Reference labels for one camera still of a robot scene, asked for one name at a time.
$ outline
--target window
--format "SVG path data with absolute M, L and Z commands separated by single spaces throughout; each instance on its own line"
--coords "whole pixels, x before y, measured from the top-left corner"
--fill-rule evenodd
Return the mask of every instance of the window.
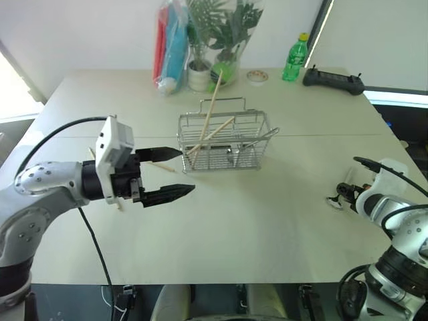
M 0 53 L 0 122 L 34 118 L 43 109 L 28 93 L 29 88 Z

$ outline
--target plastic bottle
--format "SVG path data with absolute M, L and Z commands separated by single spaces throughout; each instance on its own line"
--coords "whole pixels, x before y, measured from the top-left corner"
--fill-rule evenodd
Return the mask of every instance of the plastic bottle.
M 293 82 L 299 76 L 300 67 L 303 66 L 306 55 L 308 54 L 308 46 L 306 45 L 308 38 L 308 33 L 301 33 L 299 41 L 290 49 L 287 64 L 282 72 L 282 80 Z

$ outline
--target small bowl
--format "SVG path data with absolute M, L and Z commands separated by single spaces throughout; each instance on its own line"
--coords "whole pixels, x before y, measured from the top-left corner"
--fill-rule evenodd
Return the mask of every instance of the small bowl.
M 269 76 L 261 70 L 252 70 L 247 73 L 247 79 L 251 85 L 261 86 L 269 79 Z

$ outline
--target bottle cap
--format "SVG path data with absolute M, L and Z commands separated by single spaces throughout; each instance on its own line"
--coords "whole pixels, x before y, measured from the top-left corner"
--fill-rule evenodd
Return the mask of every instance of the bottle cap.
M 299 36 L 300 41 L 307 41 L 309 38 L 309 33 L 301 33 Z

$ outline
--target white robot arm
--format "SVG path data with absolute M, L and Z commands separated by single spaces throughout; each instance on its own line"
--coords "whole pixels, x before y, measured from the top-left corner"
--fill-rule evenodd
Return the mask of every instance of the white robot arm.
M 39 163 L 20 171 L 14 182 L 0 191 L 0 314 L 28 298 L 37 247 L 45 230 L 62 213 L 96 199 L 112 204 L 117 197 L 148 207 L 174 201 L 195 188 L 169 185 L 146 192 L 140 162 L 165 161 L 181 152 L 159 147 L 131 154 L 133 148 L 131 128 L 110 116 L 96 143 L 96 160 Z
M 341 183 L 337 191 L 359 215 L 381 227 L 392 244 L 377 263 L 344 276 L 338 309 L 344 320 L 415 320 L 428 293 L 428 205 L 400 196 L 406 182 L 428 193 L 405 176 L 407 167 L 397 161 L 354 159 L 377 173 L 374 183 L 365 188 Z M 363 273 L 364 282 L 355 280 Z

